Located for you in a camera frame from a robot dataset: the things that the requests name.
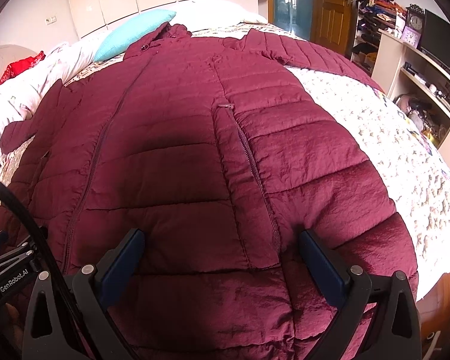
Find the black ornate clock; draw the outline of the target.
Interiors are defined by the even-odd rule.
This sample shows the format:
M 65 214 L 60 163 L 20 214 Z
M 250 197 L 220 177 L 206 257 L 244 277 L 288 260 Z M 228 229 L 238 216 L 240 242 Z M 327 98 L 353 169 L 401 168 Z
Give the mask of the black ornate clock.
M 416 4 L 410 4 L 406 12 L 406 27 L 417 33 L 422 33 L 425 10 Z

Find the turquoise pillow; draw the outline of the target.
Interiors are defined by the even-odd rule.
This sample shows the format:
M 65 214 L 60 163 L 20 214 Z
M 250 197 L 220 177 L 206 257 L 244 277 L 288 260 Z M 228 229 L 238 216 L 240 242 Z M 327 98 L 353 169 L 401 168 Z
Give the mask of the turquoise pillow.
M 94 55 L 94 62 L 104 62 L 122 54 L 134 42 L 144 35 L 152 33 L 163 23 L 175 18 L 173 10 L 155 9 L 134 16 L 125 24 L 111 31 L 100 44 Z

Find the beige patterned bedspread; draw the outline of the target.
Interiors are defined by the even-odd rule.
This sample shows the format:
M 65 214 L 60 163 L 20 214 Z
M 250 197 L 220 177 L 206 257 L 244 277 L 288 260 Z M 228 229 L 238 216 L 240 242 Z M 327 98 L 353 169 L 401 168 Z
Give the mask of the beige patterned bedspread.
M 381 91 L 315 67 L 294 68 L 314 101 L 345 127 L 370 158 L 412 239 L 418 296 L 450 273 L 450 169 L 435 146 Z M 10 181 L 24 145 L 3 152 L 0 180 Z

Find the pink floral duvet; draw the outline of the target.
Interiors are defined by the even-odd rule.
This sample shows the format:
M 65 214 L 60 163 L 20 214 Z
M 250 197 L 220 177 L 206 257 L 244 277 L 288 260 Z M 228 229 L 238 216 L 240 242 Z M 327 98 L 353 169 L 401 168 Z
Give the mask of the pink floral duvet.
M 30 119 L 56 81 L 67 84 L 120 60 L 94 60 L 94 49 L 79 42 L 63 44 L 36 66 L 0 85 L 0 139 L 13 122 Z M 0 163 L 4 157 L 0 149 Z

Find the wall socket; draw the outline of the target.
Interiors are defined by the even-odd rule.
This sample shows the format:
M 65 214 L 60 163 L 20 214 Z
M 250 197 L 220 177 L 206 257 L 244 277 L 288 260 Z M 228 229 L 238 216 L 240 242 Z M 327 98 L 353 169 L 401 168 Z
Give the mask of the wall socket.
M 57 22 L 57 17 L 56 16 L 50 16 L 50 17 L 45 19 L 45 22 L 46 22 L 47 25 L 55 24 Z

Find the brown wooden door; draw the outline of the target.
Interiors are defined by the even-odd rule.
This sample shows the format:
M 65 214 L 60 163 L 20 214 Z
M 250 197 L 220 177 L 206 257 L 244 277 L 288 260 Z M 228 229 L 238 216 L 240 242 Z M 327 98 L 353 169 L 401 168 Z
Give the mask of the brown wooden door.
M 353 0 L 313 0 L 312 42 L 344 55 L 349 41 Z

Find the pink alarm clock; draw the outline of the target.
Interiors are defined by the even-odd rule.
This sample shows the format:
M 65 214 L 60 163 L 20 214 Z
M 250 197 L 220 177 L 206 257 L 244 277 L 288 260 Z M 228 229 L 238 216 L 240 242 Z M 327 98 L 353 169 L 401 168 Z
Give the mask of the pink alarm clock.
M 414 48 L 417 48 L 420 38 L 421 38 L 420 32 L 417 32 L 416 30 L 414 30 L 413 28 L 408 27 L 408 26 L 404 27 L 404 30 L 401 35 L 401 40 L 404 43 L 406 43 Z

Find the yellow container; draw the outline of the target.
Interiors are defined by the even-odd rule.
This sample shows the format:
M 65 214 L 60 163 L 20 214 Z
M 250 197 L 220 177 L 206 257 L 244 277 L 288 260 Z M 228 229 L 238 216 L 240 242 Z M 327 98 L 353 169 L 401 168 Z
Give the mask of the yellow container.
M 429 141 L 431 141 L 435 146 L 438 146 L 440 144 L 440 140 L 437 136 L 433 134 L 433 130 L 429 127 L 424 127 L 424 129 L 421 132 Z

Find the white plush pillow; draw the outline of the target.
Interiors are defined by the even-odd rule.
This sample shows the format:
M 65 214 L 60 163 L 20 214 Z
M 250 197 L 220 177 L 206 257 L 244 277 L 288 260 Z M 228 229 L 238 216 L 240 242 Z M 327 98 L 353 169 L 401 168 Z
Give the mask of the white plush pillow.
M 170 10 L 176 13 L 170 24 L 182 24 L 190 32 L 268 22 L 259 14 L 257 0 L 187 0 Z

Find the black television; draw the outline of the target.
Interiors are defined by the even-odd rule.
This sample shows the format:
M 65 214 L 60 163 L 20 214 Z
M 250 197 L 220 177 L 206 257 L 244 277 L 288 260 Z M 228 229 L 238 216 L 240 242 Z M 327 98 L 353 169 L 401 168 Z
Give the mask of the black television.
M 429 10 L 425 11 L 419 48 L 450 71 L 450 24 Z

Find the teal glass door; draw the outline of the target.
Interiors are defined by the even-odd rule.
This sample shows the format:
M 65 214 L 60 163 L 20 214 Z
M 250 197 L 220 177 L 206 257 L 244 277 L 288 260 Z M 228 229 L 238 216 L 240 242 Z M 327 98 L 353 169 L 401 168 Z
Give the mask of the teal glass door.
M 305 40 L 311 39 L 313 0 L 273 0 L 272 23 Z

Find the red blanket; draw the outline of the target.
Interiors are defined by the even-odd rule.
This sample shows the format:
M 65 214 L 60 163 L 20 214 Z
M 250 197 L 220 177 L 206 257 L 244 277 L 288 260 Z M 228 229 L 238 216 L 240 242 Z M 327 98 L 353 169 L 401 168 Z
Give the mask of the red blanket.
M 46 57 L 45 53 L 43 52 L 43 50 L 41 50 L 40 53 L 38 53 L 36 56 L 30 56 L 10 63 L 1 76 L 0 85 L 5 83 L 9 79 L 17 77 L 26 70 L 33 68 L 39 62 L 44 60 L 45 57 Z

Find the maroon quilted down jacket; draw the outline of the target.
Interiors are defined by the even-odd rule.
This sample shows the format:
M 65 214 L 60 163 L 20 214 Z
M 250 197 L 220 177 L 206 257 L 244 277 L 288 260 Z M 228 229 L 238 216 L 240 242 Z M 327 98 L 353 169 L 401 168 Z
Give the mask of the maroon quilted down jacket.
M 10 188 L 49 231 L 61 271 L 132 228 L 148 244 L 114 320 L 141 359 L 300 359 L 335 311 L 297 252 L 312 229 L 348 263 L 403 271 L 416 254 L 384 182 L 292 68 L 378 85 L 330 49 L 250 30 L 194 37 L 162 24 L 121 62 L 52 80 L 8 122 L 25 146 Z

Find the cream shelf unit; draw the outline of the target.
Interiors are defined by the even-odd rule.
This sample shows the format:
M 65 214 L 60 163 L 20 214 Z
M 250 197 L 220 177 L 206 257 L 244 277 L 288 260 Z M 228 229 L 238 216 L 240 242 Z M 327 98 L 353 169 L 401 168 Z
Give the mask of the cream shelf unit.
M 430 103 L 445 132 L 437 148 L 450 168 L 450 74 L 412 45 L 379 31 L 380 43 L 371 78 L 387 96 L 415 94 Z

